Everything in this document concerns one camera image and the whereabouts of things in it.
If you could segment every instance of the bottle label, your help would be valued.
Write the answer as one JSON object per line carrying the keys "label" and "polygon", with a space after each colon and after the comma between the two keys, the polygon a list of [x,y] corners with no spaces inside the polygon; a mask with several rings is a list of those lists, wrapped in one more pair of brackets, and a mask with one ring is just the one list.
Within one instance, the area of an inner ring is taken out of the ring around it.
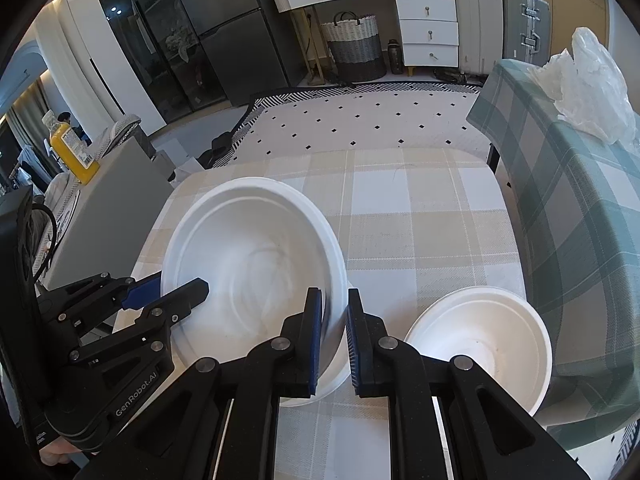
{"label": "bottle label", "polygon": [[61,135],[60,138],[62,139],[62,142],[65,143],[65,146],[69,148],[71,153],[74,154],[78,162],[82,164],[82,167],[88,170],[89,166],[94,161],[94,158],[86,152],[84,142],[78,139],[73,128],[69,128]]}

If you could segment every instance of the small white bowl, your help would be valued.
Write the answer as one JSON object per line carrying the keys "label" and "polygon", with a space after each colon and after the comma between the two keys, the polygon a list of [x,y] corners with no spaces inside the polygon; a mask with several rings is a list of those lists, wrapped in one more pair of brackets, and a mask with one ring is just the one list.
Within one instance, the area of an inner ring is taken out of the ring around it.
{"label": "small white bowl", "polygon": [[[203,356],[220,362],[244,357],[280,335],[284,319],[302,312],[307,289],[315,286],[323,302],[316,395],[281,405],[318,400],[348,377],[343,352],[337,355],[349,301],[342,251],[326,218],[299,191],[247,177],[200,198],[169,241],[162,294],[194,278],[209,283],[209,295],[172,330],[186,366]],[[340,363],[332,364],[334,357]]]}
{"label": "small white bowl", "polygon": [[551,341],[542,318],[501,288],[472,286],[447,294],[422,313],[405,341],[443,361],[471,357],[532,416],[551,380]]}

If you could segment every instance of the yellow bottle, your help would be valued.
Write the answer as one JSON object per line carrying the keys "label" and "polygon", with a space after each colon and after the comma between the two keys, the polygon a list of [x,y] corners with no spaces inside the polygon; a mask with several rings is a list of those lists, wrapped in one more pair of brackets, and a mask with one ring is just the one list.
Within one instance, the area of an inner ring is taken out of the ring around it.
{"label": "yellow bottle", "polygon": [[87,184],[100,168],[100,164],[87,152],[84,142],[78,138],[71,126],[59,122],[52,110],[42,118],[49,129],[49,144],[76,178]]}

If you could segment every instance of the white suitcase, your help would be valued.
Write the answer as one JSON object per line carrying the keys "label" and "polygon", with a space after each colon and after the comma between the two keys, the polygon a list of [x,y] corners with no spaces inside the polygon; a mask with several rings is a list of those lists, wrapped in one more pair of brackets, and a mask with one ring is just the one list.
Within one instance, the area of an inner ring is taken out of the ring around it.
{"label": "white suitcase", "polygon": [[488,75],[502,59],[502,0],[456,0],[463,74]]}

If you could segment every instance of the basket handle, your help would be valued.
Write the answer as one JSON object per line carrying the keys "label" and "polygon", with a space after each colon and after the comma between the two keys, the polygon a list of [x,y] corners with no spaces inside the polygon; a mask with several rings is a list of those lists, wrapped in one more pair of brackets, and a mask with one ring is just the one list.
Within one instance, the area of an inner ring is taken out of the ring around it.
{"label": "basket handle", "polygon": [[338,26],[338,20],[341,20],[342,17],[345,14],[350,14],[351,16],[353,16],[353,19],[356,20],[358,22],[358,25],[360,24],[360,19],[358,16],[355,15],[354,12],[351,12],[350,10],[345,10],[344,12],[336,12],[335,16],[334,16],[334,27]]}

